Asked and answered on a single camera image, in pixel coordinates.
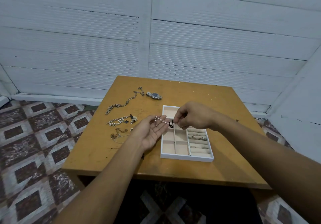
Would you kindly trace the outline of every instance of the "jewelry box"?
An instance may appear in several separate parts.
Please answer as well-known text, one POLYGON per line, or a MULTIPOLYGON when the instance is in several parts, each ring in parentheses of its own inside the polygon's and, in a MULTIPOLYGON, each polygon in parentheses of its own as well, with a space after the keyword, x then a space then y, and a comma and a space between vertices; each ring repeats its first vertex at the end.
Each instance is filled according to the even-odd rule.
MULTIPOLYGON (((163 115, 172 120, 178 108, 178 106, 163 105, 163 115)), ((161 158, 168 159, 204 162, 214 160, 205 129, 189 127, 183 130, 177 124, 173 124, 173 128, 168 128, 167 132, 163 133, 160 153, 161 158)))

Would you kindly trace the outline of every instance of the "table surface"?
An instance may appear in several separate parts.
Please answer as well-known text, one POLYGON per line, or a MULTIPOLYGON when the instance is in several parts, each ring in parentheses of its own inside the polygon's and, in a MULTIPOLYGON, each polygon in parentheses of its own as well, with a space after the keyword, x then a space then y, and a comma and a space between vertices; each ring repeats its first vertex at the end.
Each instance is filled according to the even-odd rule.
MULTIPOLYGON (((182 106, 187 101, 203 103, 222 112, 250 129, 264 134, 258 123, 247 110, 231 87, 194 84, 169 80, 118 76, 100 106, 96 110, 74 149, 67 158, 63 169, 75 175, 97 176, 121 147, 110 139, 115 128, 106 123, 114 118, 132 114, 142 120, 150 114, 161 114, 163 105, 182 106), (144 92, 156 92, 162 100, 154 100, 137 94, 125 107, 114 108, 105 115, 113 104, 124 104, 133 91, 142 86, 144 92)), ((128 130, 131 124, 121 124, 128 130)), ((198 162, 160 158, 161 140, 150 152, 145 153, 134 174, 135 178, 159 181, 241 186, 270 189, 263 178, 238 153, 220 133, 207 130, 214 161, 198 162)))

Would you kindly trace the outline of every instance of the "necklace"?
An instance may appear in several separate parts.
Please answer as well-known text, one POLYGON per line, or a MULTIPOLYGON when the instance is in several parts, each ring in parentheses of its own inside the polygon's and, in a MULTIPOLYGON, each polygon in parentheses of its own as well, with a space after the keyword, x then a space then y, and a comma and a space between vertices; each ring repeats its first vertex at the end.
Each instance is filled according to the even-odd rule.
POLYGON ((118 143, 118 144, 122 144, 123 142, 117 142, 117 141, 116 141, 117 138, 122 138, 122 137, 130 136, 130 134, 123 135, 123 136, 121 136, 121 135, 119 134, 119 131, 120 131, 121 133, 126 133, 126 132, 128 131, 127 129, 121 130, 120 128, 115 128, 115 130, 116 130, 116 134, 113 134, 113 133, 112 133, 112 134, 110 135, 110 138, 111 138, 114 142, 116 142, 116 143, 118 143))
POLYGON ((137 121, 137 117, 134 117, 133 115, 129 115, 129 116, 125 116, 125 117, 119 117, 119 118, 115 118, 113 120, 110 120, 109 122, 107 122, 106 124, 109 124, 109 126, 114 126, 116 127, 116 125, 121 124, 122 122, 124 123, 129 123, 129 121, 125 121, 124 119, 130 117, 132 119, 132 121, 130 122, 130 124, 133 124, 134 122, 137 121))
POLYGON ((113 108, 115 108, 115 107, 123 107, 123 106, 126 106, 131 99, 135 99, 135 98, 136 98, 137 93, 141 94, 142 96, 145 95, 144 91, 142 90, 142 87, 139 87, 138 90, 141 90, 142 92, 134 91, 135 96, 130 97, 130 98, 126 101, 126 103, 125 103, 124 105, 122 105, 122 104, 113 104, 113 105, 109 106, 108 109, 107 109, 107 111, 106 111, 106 115, 107 115, 108 113, 110 113, 110 111, 111 111, 113 108))

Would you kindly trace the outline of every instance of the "silver watch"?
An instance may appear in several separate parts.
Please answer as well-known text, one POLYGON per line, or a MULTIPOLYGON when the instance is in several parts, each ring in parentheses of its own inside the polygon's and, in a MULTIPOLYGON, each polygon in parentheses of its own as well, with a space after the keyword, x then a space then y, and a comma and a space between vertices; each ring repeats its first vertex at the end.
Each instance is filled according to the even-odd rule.
POLYGON ((159 94, 157 93, 150 93, 150 92, 147 92, 146 93, 147 96, 153 98, 153 99, 157 99, 157 100, 161 100, 163 97, 160 96, 159 94))

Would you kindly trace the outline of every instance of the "left hand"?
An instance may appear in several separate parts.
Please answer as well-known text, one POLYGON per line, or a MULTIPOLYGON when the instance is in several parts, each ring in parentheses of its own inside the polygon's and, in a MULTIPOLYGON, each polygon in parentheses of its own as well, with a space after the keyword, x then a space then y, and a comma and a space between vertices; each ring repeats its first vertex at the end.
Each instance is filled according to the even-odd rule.
POLYGON ((162 121, 165 120, 166 123, 161 122, 160 120, 156 121, 157 127, 155 126, 155 115, 150 115, 139 124, 134 127, 134 130, 130 137, 135 138, 139 143, 141 143, 144 151, 152 148, 157 139, 168 129, 167 122, 169 119, 166 119, 166 115, 157 116, 162 121))

